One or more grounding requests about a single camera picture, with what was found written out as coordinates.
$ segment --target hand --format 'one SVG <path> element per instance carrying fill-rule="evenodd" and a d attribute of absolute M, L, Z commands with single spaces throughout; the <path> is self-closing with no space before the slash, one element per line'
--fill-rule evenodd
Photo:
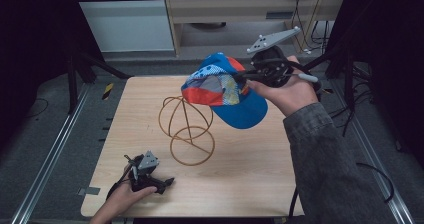
<path fill-rule="evenodd" d="M 133 192 L 131 189 L 131 182 L 124 181 L 118 188 L 115 189 L 103 206 L 100 207 L 90 220 L 90 223 L 109 223 L 113 218 L 128 210 L 132 205 L 134 205 L 134 203 L 156 191 L 157 188 L 151 186 L 143 188 L 140 191 Z"/>
<path fill-rule="evenodd" d="M 295 56 L 287 58 L 289 61 L 299 63 Z M 302 73 L 295 69 L 293 73 Z M 290 77 L 289 81 L 282 87 L 272 88 L 257 81 L 247 81 L 247 84 L 260 96 L 270 100 L 280 111 L 289 116 L 295 111 L 318 102 L 312 84 L 297 76 Z"/>

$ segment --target gold wire frame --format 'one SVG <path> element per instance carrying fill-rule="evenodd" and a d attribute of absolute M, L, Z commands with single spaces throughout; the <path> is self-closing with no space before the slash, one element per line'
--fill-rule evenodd
<path fill-rule="evenodd" d="M 162 116 L 162 113 L 163 113 L 163 110 L 165 109 L 165 107 L 169 104 L 169 103 L 171 103 L 172 101 L 174 101 L 174 100 L 178 100 L 178 103 L 175 105 L 175 107 L 174 107 L 174 110 L 172 111 L 172 114 L 171 114 L 171 117 L 170 117 L 170 119 L 169 119 L 169 123 L 168 123 L 168 126 L 167 126 L 167 128 L 165 129 L 163 126 L 162 126 L 162 123 L 161 123 L 161 116 Z M 183 107 L 183 110 L 184 110 L 184 117 L 185 117 L 185 119 L 186 119 L 186 127 L 184 127 L 184 128 L 182 128 L 182 129 L 180 129 L 180 130 L 178 130 L 177 132 L 175 132 L 175 134 L 171 134 L 171 126 L 172 126 L 172 121 L 173 121 L 173 119 L 174 119 L 174 116 L 175 116 L 175 113 L 177 112 L 177 110 L 178 110 L 178 107 L 180 106 L 180 105 L 182 105 L 182 107 Z M 204 127 L 201 127 L 201 126 L 191 126 L 190 125 L 190 121 L 189 121 L 189 118 L 188 118 L 188 114 L 187 114 L 187 107 L 186 107 L 186 105 L 189 105 L 190 107 L 192 107 L 194 110 L 196 110 L 199 114 L 200 114 L 200 116 L 203 118 L 203 120 L 205 121 L 205 123 L 206 123 L 206 128 L 204 128 Z M 196 165 L 200 165 L 200 164 L 202 164 L 202 163 L 204 163 L 204 162 L 206 162 L 211 156 L 212 156 L 212 154 L 213 154 L 213 152 L 214 152 L 214 150 L 215 150 L 215 139 L 213 138 L 213 135 L 209 132 L 209 128 L 211 127 L 211 125 L 212 125 L 212 122 L 213 122 L 213 111 L 212 111 L 212 109 L 210 109 L 210 111 L 211 111 L 211 120 L 210 121 L 208 121 L 207 120 L 207 118 L 205 117 L 205 115 L 203 115 L 203 113 L 197 108 L 197 107 L 195 107 L 194 105 L 192 105 L 192 104 L 190 104 L 190 103 L 188 103 L 182 96 L 178 96 L 178 97 L 167 97 L 167 98 L 165 98 L 165 100 L 163 101 L 163 103 L 162 103 L 162 108 L 161 108 L 161 110 L 160 110 L 160 112 L 159 112 L 159 118 L 158 118 L 158 121 L 159 121 L 159 126 L 160 126 L 160 128 L 161 128 L 161 130 L 163 131 L 163 133 L 165 133 L 167 136 L 169 136 L 169 137 L 171 137 L 171 143 L 170 143 L 170 151 L 171 151 L 171 154 L 172 154 L 172 157 L 177 161 L 177 162 L 179 162 L 179 163 L 181 163 L 181 164 L 183 164 L 183 165 L 186 165 L 186 166 L 196 166 Z M 192 129 L 201 129 L 201 130 L 203 130 L 203 132 L 201 132 L 200 134 L 198 134 L 198 135 L 196 135 L 196 136 L 192 136 Z M 180 134 L 182 131 L 184 131 L 184 130 L 187 130 L 188 131 L 188 135 L 189 135 L 189 137 L 188 138 L 182 138 L 182 137 L 180 137 L 180 136 L 178 136 L 178 134 Z M 206 149 L 204 149 L 204 148 L 202 148 L 202 147 L 200 147 L 200 146 L 198 146 L 198 145 L 196 145 L 194 142 L 193 142 L 193 140 L 194 139 L 196 139 L 196 138 L 198 138 L 198 137 L 200 137 L 200 136 L 202 136 L 202 135 L 204 135 L 205 133 L 208 133 L 209 134 L 209 136 L 210 136 L 210 138 L 211 138 L 211 140 L 212 140 L 212 148 L 211 148 L 211 150 L 210 151 L 208 151 L 208 150 L 206 150 Z M 174 144 L 174 140 L 179 140 L 179 141 L 183 141 L 183 142 L 186 142 L 186 143 L 188 143 L 188 144 L 190 144 L 190 145 L 192 145 L 192 146 L 194 146 L 194 147 L 196 147 L 196 148 L 198 148 L 199 150 L 202 150 L 202 151 L 204 151 L 204 152 L 206 152 L 208 155 L 207 155 L 207 157 L 206 158 L 204 158 L 203 160 L 201 160 L 201 161 L 198 161 L 198 162 L 195 162 L 195 163 L 189 163 L 189 162 L 185 162 L 185 161 L 182 161 L 182 160 L 180 160 L 176 155 L 175 155 L 175 153 L 174 153 L 174 149 L 173 149 L 173 144 Z"/>

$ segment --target person's left hand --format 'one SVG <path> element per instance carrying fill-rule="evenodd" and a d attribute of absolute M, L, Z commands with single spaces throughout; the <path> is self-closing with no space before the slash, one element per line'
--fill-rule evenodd
<path fill-rule="evenodd" d="M 154 186 L 146 187 L 140 191 L 133 192 L 131 182 L 123 181 L 110 195 L 107 201 L 96 212 L 90 223 L 108 223 L 128 210 L 134 203 L 157 191 Z"/>

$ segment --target hat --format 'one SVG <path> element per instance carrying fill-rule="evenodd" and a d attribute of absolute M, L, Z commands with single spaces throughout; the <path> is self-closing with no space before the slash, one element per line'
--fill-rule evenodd
<path fill-rule="evenodd" d="M 246 83 L 237 83 L 233 75 L 244 71 L 234 58 L 223 53 L 212 54 L 200 64 L 181 87 L 189 103 L 208 105 L 228 125 L 251 128 L 265 117 L 266 100 Z"/>

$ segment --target gray sleeve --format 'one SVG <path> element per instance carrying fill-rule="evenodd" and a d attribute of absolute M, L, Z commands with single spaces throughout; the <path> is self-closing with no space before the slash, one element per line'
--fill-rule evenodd
<path fill-rule="evenodd" d="M 306 106 L 283 122 L 299 198 L 310 223 L 396 223 L 383 195 L 361 177 L 321 103 Z"/>

